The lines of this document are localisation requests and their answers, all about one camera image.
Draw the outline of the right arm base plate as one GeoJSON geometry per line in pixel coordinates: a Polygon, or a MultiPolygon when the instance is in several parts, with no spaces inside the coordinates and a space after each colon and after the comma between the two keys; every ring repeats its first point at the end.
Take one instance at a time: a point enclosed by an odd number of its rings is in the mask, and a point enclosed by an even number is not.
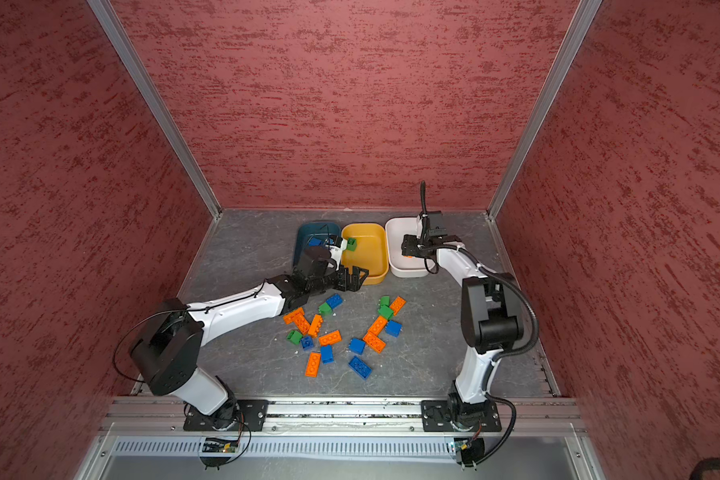
{"type": "Polygon", "coordinates": [[[498,433],[501,420],[495,403],[460,403],[458,400],[423,400],[420,403],[425,432],[498,433]]]}

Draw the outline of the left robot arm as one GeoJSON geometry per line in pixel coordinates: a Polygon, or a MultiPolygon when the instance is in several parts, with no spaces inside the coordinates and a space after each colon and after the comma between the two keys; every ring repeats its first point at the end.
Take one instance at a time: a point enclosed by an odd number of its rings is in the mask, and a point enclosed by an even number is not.
{"type": "Polygon", "coordinates": [[[243,412],[232,390],[198,366],[201,349],[216,338],[259,320],[291,314],[313,295],[356,292],[369,271],[341,263],[348,242],[310,246],[288,274],[216,300],[185,304],[173,298],[139,324],[128,354],[156,396],[175,396],[188,407],[187,428],[241,428],[243,412]]]}

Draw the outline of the teal plastic bin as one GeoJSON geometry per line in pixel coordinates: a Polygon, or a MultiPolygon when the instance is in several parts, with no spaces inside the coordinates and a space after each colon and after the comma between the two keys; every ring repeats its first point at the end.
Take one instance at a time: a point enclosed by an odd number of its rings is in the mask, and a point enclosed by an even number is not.
{"type": "Polygon", "coordinates": [[[334,222],[314,221],[301,225],[296,235],[292,265],[297,265],[307,247],[336,245],[340,234],[341,228],[334,222]]]}

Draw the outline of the yellow plastic bin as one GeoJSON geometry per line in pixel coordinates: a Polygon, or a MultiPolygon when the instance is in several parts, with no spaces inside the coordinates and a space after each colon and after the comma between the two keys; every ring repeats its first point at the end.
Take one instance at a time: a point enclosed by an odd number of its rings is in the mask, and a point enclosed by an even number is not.
{"type": "Polygon", "coordinates": [[[342,264],[366,269],[364,286],[382,283],[388,274],[388,248],[385,229],[377,223],[352,223],[342,229],[342,237],[356,240],[356,248],[345,250],[342,264]]]}

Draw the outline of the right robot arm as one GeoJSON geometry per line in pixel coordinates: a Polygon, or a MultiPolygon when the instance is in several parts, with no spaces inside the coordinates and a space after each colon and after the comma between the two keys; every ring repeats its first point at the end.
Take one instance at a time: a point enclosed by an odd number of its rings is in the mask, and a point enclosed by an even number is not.
{"type": "Polygon", "coordinates": [[[488,423],[495,411],[489,393],[500,355],[524,336],[519,299],[505,288],[509,277],[486,268],[462,243],[448,237],[405,234],[401,252],[433,262],[458,283],[460,325],[468,349],[448,395],[450,421],[463,430],[488,423]]]}

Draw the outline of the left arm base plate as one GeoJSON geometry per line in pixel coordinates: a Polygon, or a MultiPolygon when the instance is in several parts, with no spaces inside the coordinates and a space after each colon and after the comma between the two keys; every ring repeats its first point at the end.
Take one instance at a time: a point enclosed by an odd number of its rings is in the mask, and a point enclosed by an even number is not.
{"type": "Polygon", "coordinates": [[[183,430],[227,433],[248,428],[259,432],[263,428],[268,406],[267,400],[227,400],[213,413],[203,414],[185,402],[183,430]]]}

